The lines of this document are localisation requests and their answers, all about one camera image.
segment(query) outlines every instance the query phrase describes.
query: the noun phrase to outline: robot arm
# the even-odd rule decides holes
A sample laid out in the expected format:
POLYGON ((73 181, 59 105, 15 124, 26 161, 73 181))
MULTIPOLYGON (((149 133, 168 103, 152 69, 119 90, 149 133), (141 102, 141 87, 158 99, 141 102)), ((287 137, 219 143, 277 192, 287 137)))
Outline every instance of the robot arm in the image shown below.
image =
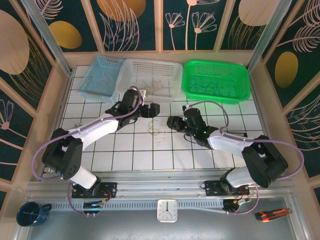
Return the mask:
POLYGON ((147 92, 142 90, 142 103, 137 111, 128 116, 121 117, 130 113, 139 103, 138 92, 134 89, 127 90, 122 101, 117 102, 110 109, 106 110, 98 119, 68 131, 63 130, 62 128, 55 130, 51 139, 75 131, 78 131, 78 133, 49 144, 43 154, 42 162, 45 166, 51 168, 60 175, 62 179, 70 180, 80 185, 87 196, 94 197, 99 192, 101 180, 92 172, 81 166, 83 150, 101 137, 120 130, 126 125, 131 124, 132 121, 137 121, 139 117, 156 117, 160 113, 160 106, 156 103, 151 103, 150 107, 144 105, 144 98, 146 95, 147 92), (103 120, 107 117, 120 118, 103 120))
MULTIPOLYGON (((184 119, 169 117, 167 126, 192 136, 200 146, 223 150, 244 159, 246 167, 231 169, 220 179, 221 187, 228 194, 253 183, 268 188, 288 168, 288 163, 273 143, 248 142, 246 137, 241 137, 244 141, 230 139, 228 136, 232 134, 222 135, 218 128, 207 126, 197 108, 186 109, 183 115, 184 119)), ((257 139, 269 138, 261 135, 257 139)))

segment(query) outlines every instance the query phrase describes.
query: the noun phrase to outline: gray floor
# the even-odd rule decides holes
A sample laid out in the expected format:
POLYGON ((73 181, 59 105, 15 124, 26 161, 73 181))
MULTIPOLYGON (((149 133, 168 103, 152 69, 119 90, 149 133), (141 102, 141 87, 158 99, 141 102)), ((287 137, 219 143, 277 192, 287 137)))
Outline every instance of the gray floor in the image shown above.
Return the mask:
POLYGON ((105 211, 96 218, 51 212, 29 240, 294 240, 288 217, 259 222, 254 213, 284 208, 281 198, 263 198, 249 214, 231 216, 180 210, 175 223, 161 223, 155 211, 105 211))

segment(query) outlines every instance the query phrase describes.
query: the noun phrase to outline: basket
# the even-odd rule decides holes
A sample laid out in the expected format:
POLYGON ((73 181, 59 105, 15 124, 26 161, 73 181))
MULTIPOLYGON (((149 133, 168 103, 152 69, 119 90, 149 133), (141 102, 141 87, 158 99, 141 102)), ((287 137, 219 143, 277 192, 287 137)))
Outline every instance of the basket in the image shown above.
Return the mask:
POLYGON ((235 63, 191 60, 184 65, 182 90, 191 100, 237 104, 250 97, 249 72, 235 63))
POLYGON ((86 72, 78 92, 85 98, 97 102, 115 104, 118 94, 115 91, 118 74, 123 63, 108 61, 105 56, 96 56, 86 72))
POLYGON ((179 96, 182 73, 179 63, 128 58, 119 72, 116 91, 124 94, 130 86, 136 86, 148 90, 146 101, 171 103, 179 96))

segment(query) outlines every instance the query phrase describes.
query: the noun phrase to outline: white plastic basket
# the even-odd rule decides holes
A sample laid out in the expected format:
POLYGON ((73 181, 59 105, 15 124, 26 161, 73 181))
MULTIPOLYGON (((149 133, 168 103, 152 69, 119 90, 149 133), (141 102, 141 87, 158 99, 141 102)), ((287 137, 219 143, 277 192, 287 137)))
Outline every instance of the white plastic basket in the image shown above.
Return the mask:
POLYGON ((124 94, 130 86, 137 86, 148 90, 146 101, 171 103, 180 93, 182 73, 179 63, 128 58, 121 66, 116 91, 124 94))

